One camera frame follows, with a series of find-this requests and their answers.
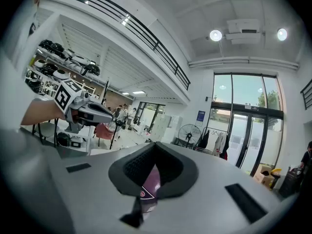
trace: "cardboard box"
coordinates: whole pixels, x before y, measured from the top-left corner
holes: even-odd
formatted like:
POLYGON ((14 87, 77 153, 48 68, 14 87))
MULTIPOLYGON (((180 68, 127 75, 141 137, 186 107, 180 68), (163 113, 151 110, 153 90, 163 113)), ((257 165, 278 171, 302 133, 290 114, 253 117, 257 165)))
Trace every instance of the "cardboard box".
POLYGON ((271 166, 267 166, 267 165, 262 165, 260 164, 258 166, 258 169, 257 171, 255 172, 255 174, 261 174, 263 173, 264 171, 268 171, 268 173, 270 174, 270 171, 272 170, 271 166))
POLYGON ((271 175, 269 176, 264 176, 263 174, 261 173, 256 173, 254 176, 253 176, 253 179, 260 183, 260 184, 263 184, 265 187, 267 188, 270 188, 271 185, 272 185, 272 182, 274 181, 274 177, 272 177, 271 175))
POLYGON ((265 187, 270 188, 272 185, 272 182, 274 181, 274 177, 271 175, 264 176, 262 173, 267 171, 270 174, 271 170, 272 170, 271 166, 260 164, 258 166, 257 171, 255 172, 253 176, 253 179, 257 181, 257 183, 263 184, 265 187))

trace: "air conditioner unit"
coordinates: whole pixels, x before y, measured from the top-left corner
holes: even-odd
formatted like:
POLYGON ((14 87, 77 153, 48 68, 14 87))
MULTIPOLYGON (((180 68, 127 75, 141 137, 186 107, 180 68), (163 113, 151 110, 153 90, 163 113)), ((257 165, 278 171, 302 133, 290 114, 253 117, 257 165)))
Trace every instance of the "air conditioner unit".
POLYGON ((226 39, 232 44, 256 44, 260 42, 260 22, 257 19, 227 21, 229 34, 226 39))

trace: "metal railing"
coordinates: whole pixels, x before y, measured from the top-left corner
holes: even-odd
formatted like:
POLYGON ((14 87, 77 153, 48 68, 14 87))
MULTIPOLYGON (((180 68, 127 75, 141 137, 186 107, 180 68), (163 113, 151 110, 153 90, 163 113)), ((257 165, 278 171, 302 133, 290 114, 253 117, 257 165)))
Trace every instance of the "metal railing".
POLYGON ((304 106, 306 110, 312 107, 312 80, 300 91, 303 96, 304 106))
POLYGON ((135 16, 118 4, 110 0, 77 0, 106 14, 112 19, 124 25, 128 30, 140 38, 150 49, 152 49, 161 60, 169 67, 182 85, 189 89, 190 80, 179 66, 175 58, 170 54, 161 41, 135 16))

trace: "ceiling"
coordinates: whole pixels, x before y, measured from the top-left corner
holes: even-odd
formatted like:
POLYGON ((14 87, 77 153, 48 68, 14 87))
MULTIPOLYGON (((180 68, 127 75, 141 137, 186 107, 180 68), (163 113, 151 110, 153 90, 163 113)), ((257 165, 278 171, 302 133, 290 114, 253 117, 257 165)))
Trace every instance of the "ceiling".
MULTIPOLYGON (((195 56, 200 59, 254 56, 298 62, 305 37, 301 19, 283 0, 157 0, 165 4, 187 36, 195 56), (222 38, 212 41, 209 33, 218 29, 228 34, 228 20, 257 19, 260 23, 260 42, 232 44, 222 38), (285 28, 288 38, 277 39, 277 30, 285 28)), ((168 11, 158 10, 159 15, 168 11)))
MULTIPOLYGON (((36 15, 38 26, 51 14, 51 11, 39 8, 36 15)), ((103 35, 77 21, 60 16, 48 39, 95 61, 101 68, 100 79, 104 82, 109 79, 115 90, 128 92, 133 97, 176 100, 172 93, 132 56, 103 35), (132 94, 141 90, 145 94, 132 94)))

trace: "tree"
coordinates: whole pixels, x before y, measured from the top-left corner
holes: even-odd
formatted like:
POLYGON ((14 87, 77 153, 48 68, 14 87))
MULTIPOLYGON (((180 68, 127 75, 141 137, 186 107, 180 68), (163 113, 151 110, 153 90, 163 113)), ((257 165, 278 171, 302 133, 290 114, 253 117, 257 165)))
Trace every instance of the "tree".
MULTIPOLYGON (((278 110, 279 101, 278 100, 278 94, 276 91, 272 90, 271 92, 268 92, 268 106, 271 109, 278 110)), ((262 92, 261 95, 258 97, 258 107, 265 107, 265 101, 264 101, 264 93, 262 92)))
MULTIPOLYGON (((217 96, 215 95, 214 97, 213 97, 213 101, 216 101, 216 98, 217 98, 217 96)), ((211 119, 216 119, 216 116, 217 116, 217 113, 218 112, 218 110, 217 109, 212 109, 211 110, 211 113, 210 113, 210 118, 211 119)))
MULTIPOLYGON (((268 107, 270 109, 276 109, 278 110, 279 105, 279 97, 276 91, 272 90, 271 92, 267 93, 268 97, 268 107)), ((258 107, 265 107, 265 100, 264 100, 264 93, 262 92, 261 95, 258 97, 258 107)), ((254 122, 264 123, 264 119, 255 119, 254 122)), ((274 125, 278 122, 278 120, 271 120, 269 121, 269 127, 268 129, 273 129, 274 125)))

